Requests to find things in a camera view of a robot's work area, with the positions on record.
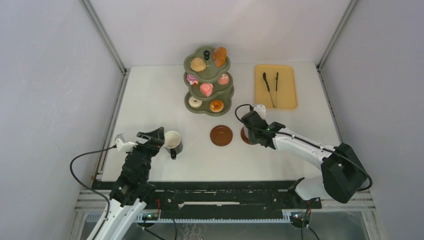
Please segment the brown wooden cup lid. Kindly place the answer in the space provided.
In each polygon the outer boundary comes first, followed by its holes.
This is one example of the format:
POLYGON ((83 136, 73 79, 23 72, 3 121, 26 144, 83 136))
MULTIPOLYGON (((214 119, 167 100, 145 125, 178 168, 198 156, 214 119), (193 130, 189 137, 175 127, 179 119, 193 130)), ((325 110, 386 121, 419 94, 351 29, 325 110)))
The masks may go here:
POLYGON ((240 130, 240 137, 241 139, 248 145, 255 145, 254 143, 250 142, 248 136, 246 135, 246 129, 244 127, 241 128, 240 130))

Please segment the brown saucer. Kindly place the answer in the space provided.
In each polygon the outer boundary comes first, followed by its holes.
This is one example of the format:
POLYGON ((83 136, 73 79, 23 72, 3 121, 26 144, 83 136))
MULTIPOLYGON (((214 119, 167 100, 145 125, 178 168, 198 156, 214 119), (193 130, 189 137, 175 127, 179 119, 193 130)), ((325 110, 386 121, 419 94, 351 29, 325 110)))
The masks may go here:
POLYGON ((209 137, 214 145, 224 147, 232 142, 233 132, 226 125, 217 125, 210 131, 209 137))

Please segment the yellow serving tray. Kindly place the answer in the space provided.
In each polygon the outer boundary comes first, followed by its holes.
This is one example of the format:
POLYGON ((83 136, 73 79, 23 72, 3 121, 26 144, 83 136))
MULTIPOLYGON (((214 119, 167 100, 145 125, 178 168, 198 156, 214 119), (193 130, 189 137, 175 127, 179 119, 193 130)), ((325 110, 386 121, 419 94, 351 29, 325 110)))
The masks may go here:
POLYGON ((298 106, 295 73, 289 65, 258 64, 254 68, 254 103, 273 108, 263 73, 270 86, 276 109, 294 110, 298 106))

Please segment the orange glazed donut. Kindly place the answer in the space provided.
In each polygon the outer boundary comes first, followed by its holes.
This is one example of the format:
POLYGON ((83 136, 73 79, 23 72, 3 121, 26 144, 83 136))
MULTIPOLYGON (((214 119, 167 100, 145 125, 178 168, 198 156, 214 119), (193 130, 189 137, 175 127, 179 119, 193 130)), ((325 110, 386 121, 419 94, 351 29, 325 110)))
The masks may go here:
POLYGON ((220 113, 224 108, 224 103, 221 100, 216 99, 210 102, 209 108, 213 113, 220 113))

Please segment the white glazed donut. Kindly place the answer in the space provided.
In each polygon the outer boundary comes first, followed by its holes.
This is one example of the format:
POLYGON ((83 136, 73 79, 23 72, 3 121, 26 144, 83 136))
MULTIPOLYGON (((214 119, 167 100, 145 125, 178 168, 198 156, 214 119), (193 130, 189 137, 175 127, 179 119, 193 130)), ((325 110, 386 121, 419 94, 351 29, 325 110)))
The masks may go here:
POLYGON ((197 99, 197 98, 195 98, 194 96, 191 96, 191 97, 188 99, 188 104, 189 104, 189 106, 190 106, 191 108, 193 108, 193 109, 198 109, 198 108, 200 108, 200 107, 202 106, 203 101, 202 101, 202 100, 199 100, 199 99, 197 99))

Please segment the black metal food tongs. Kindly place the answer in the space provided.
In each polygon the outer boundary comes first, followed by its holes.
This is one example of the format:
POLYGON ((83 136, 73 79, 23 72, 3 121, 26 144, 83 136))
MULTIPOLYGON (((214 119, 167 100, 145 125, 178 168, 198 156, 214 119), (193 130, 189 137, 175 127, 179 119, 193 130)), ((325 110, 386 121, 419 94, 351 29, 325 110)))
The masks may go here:
POLYGON ((277 108, 277 104, 274 102, 274 99, 273 99, 273 97, 272 97, 272 94, 271 94, 271 88, 270 88, 269 82, 268 82, 268 80, 267 80, 267 74, 266 74, 265 72, 263 72, 263 73, 262 73, 262 79, 263 79, 263 81, 264 81, 264 83, 265 83, 265 86, 266 86, 267 92, 268 92, 268 94, 269 94, 269 97, 270 97, 270 100, 271 100, 272 107, 273 107, 274 109, 276 109, 276 108, 277 108))

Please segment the pink strawberry cake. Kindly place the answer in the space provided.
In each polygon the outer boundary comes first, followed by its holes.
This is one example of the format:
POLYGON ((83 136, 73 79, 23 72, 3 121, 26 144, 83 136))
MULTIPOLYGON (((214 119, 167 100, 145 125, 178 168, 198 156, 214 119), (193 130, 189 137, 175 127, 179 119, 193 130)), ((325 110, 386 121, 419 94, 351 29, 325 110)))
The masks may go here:
POLYGON ((228 83, 229 83, 229 81, 230 81, 230 77, 229 77, 229 75, 228 75, 227 73, 223 73, 223 74, 220 76, 220 78, 218 79, 218 83, 219 83, 220 85, 226 85, 226 84, 228 84, 228 83))

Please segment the pink swirl cake slice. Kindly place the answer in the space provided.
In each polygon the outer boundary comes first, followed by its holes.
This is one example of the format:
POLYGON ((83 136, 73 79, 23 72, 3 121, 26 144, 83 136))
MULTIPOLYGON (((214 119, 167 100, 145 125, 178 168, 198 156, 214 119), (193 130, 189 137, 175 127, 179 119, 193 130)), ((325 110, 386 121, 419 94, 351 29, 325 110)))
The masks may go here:
POLYGON ((213 94, 214 86, 211 83, 202 83, 199 90, 205 97, 210 97, 213 94))

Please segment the purple swirl cake slice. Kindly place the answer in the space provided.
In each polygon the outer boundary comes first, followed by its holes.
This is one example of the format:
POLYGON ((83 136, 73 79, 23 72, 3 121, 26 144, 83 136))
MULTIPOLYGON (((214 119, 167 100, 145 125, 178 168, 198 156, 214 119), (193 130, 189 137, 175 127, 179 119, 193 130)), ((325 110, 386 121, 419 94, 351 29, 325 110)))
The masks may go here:
POLYGON ((199 84, 199 80, 192 74, 187 74, 185 79, 186 82, 191 86, 196 86, 199 84))

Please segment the green three-tier dessert stand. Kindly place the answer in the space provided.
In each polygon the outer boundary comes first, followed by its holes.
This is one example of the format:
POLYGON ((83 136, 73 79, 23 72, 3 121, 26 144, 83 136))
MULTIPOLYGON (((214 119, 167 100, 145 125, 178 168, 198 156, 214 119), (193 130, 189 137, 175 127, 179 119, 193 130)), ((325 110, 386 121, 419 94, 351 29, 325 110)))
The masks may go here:
POLYGON ((183 67, 185 70, 183 80, 186 86, 188 87, 188 92, 184 97, 184 104, 187 110, 194 114, 205 114, 212 117, 218 117, 226 114, 232 106, 232 97, 235 92, 235 87, 233 77, 229 73, 231 61, 227 53, 225 64, 220 68, 216 67, 214 65, 213 60, 213 51, 215 48, 216 47, 209 45, 200 46, 192 54, 188 55, 183 62, 183 67), (207 67, 205 70, 201 72, 192 71, 192 69, 190 68, 190 62, 193 58, 196 57, 203 58, 206 61, 207 67), (218 83, 218 80, 220 76, 224 73, 228 74, 229 82, 226 85, 220 85, 218 83), (194 75, 198 79, 199 84, 195 86, 189 85, 186 81, 187 74, 194 75), (200 85, 203 83, 213 84, 213 93, 210 97, 205 97, 201 93, 200 85), (189 98, 191 96, 203 101, 202 106, 199 108, 191 108, 189 106, 189 98), (221 100, 224 103, 224 107, 221 112, 212 112, 210 110, 210 103, 213 100, 221 100))

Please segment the beige round cookie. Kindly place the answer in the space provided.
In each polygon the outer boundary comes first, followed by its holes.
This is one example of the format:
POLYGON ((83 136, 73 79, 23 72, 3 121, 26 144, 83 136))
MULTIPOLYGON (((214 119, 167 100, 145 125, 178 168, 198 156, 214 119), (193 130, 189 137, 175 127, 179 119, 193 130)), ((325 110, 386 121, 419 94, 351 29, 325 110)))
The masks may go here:
POLYGON ((203 58, 195 57, 190 62, 190 68, 194 72, 202 72, 207 68, 207 63, 203 58))

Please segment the brown croissant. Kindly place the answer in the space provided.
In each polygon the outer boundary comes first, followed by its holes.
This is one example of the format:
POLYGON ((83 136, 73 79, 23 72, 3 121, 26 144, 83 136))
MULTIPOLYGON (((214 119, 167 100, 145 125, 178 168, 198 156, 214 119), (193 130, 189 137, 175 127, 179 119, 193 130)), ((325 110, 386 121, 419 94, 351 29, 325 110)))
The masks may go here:
POLYGON ((227 49, 225 47, 217 47, 213 50, 213 63, 217 68, 221 68, 227 59, 227 49))

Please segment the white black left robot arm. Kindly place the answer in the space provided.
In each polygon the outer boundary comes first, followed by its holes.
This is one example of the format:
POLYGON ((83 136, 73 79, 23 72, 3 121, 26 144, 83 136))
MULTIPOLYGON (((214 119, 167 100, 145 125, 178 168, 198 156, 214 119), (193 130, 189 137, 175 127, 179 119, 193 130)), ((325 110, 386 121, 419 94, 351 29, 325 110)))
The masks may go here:
POLYGON ((114 142, 119 152, 126 153, 121 173, 113 183, 106 206, 89 240, 121 240, 142 210, 153 207, 157 196, 155 186, 148 183, 152 158, 165 143, 165 132, 159 127, 151 132, 138 132, 146 142, 126 141, 123 134, 114 142))

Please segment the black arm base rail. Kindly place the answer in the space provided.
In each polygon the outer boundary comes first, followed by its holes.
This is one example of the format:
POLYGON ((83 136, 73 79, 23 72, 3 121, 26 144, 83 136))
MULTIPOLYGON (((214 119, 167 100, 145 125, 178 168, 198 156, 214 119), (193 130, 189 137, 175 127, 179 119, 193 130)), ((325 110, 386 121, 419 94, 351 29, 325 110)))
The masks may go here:
POLYGON ((145 210, 175 220, 277 220, 283 211, 323 207, 320 198, 295 196, 293 180, 154 181, 145 210))

